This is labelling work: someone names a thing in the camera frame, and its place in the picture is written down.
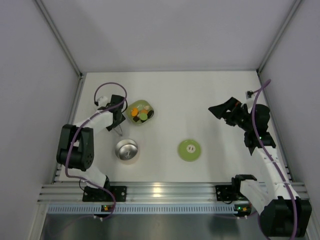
metal bowl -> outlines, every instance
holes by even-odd
[[[138,152],[138,144],[132,139],[123,139],[115,145],[115,155],[121,160],[133,159]]]

black bracket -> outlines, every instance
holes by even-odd
[[[233,191],[232,185],[216,185],[214,187],[217,201],[231,202],[237,200],[237,196]]]
[[[109,191],[117,202],[125,202],[127,198],[126,186],[110,186]],[[112,197],[102,189],[86,186],[83,191],[83,202],[113,202]]]

gray wall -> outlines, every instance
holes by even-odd
[[[84,72],[254,70],[294,0],[44,0]]]
[[[77,77],[32,0],[0,4],[0,239],[23,240]]]
[[[262,73],[287,161],[320,219],[320,1],[306,0]]]

food item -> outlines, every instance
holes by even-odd
[[[141,121],[146,121],[148,119],[148,115],[144,112],[139,114],[139,118]]]
[[[138,111],[138,108],[134,108],[134,109],[132,109],[132,111],[131,111],[131,116],[132,117],[136,117],[137,115],[138,115],[138,113],[139,113],[139,111]]]
[[[140,111],[140,113],[141,113],[141,114],[148,114],[148,111],[145,110],[145,109],[143,109],[143,110]]]
[[[148,119],[150,119],[150,118],[152,118],[152,116],[154,115],[154,111],[153,110],[150,110],[149,112],[148,112],[148,114],[147,114],[147,116],[148,116]]]
[[[138,116],[133,117],[133,121],[138,122],[140,118]]]

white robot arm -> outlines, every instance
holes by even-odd
[[[68,173],[75,177],[86,179],[100,188],[109,189],[109,178],[93,164],[94,160],[94,135],[101,131],[111,131],[125,120],[121,110],[123,104],[108,111],[107,108],[115,106],[124,100],[122,96],[112,95],[108,102],[106,97],[100,97],[97,100],[98,110],[94,118],[88,118],[74,125],[66,124],[62,127],[60,140],[56,155],[59,164],[66,165],[71,141],[77,129],[86,121],[88,123],[80,130],[77,141],[74,143],[68,163]],[[97,187],[86,183],[88,187],[96,189]]]
[[[251,202],[260,215],[261,229],[267,237],[290,237],[293,232],[296,237],[303,237],[312,212],[311,205],[308,200],[300,199],[281,166],[276,144],[267,132],[270,109],[256,104],[253,115],[253,111],[248,112],[251,103],[249,100],[242,104],[231,97],[227,102],[209,108],[216,118],[223,118],[227,125],[245,131],[245,146],[267,186],[265,192],[254,176],[239,174],[232,178],[232,197],[245,197]]]

